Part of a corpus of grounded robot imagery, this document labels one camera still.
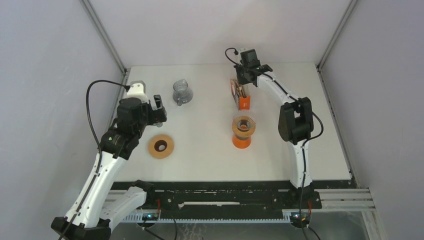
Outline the grey glass carafe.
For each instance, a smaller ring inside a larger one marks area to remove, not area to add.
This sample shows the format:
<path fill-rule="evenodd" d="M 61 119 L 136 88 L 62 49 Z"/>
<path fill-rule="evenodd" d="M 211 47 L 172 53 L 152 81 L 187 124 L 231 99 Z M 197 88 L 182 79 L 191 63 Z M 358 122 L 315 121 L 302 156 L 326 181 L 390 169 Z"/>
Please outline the grey glass carafe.
<path fill-rule="evenodd" d="M 178 106 L 189 103 L 194 93 L 185 79 L 180 79 L 173 84 L 172 99 Z"/>

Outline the clear glass dripper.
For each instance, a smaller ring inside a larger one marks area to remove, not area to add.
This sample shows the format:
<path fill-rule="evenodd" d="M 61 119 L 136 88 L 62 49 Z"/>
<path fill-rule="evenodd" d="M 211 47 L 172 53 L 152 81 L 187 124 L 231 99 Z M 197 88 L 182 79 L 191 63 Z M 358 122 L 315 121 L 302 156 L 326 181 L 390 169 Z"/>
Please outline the clear glass dripper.
<path fill-rule="evenodd" d="M 247 120 L 250 123 L 256 123 L 256 114 L 250 110 L 239 110 L 236 111 L 232 116 L 233 121 Z"/>

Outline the orange glass carafe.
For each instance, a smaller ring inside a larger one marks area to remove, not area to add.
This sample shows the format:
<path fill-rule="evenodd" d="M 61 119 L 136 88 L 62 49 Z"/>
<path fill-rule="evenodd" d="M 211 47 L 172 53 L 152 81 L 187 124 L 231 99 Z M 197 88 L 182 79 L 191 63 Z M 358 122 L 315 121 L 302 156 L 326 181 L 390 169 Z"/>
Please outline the orange glass carafe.
<path fill-rule="evenodd" d="M 234 133 L 232 136 L 232 143 L 233 145 L 238 149 L 246 149 L 251 145 L 252 142 L 252 134 L 244 134 L 239 135 L 237 133 Z"/>

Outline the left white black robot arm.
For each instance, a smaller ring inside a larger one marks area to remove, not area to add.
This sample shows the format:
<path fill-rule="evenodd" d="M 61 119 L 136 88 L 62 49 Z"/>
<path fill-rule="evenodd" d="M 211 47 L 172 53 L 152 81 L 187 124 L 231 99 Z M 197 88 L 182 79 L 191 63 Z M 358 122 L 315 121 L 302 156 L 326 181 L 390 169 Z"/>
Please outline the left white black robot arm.
<path fill-rule="evenodd" d="M 117 116 L 102 135 L 93 169 L 73 206 L 55 217 L 51 228 L 64 240 L 108 240 L 114 228 L 136 208 L 156 203 L 154 185 L 142 180 L 131 184 L 123 196 L 103 208 L 115 179 L 128 162 L 147 126 L 167 121 L 159 94 L 154 101 L 137 97 L 120 100 Z"/>

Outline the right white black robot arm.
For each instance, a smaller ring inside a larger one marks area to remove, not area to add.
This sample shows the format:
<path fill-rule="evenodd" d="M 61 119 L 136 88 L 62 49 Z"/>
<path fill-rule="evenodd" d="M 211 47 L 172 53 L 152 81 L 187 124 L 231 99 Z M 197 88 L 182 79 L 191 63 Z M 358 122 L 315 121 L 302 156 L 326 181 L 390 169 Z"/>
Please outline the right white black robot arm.
<path fill-rule="evenodd" d="M 238 84 L 252 84 L 267 93 L 280 106 L 278 133 L 288 145 L 292 167 L 289 203 L 302 208 L 313 192 L 309 166 L 309 143 L 314 130 L 312 103 L 288 90 L 267 64 L 261 64 L 255 49 L 234 49 L 234 68 Z"/>

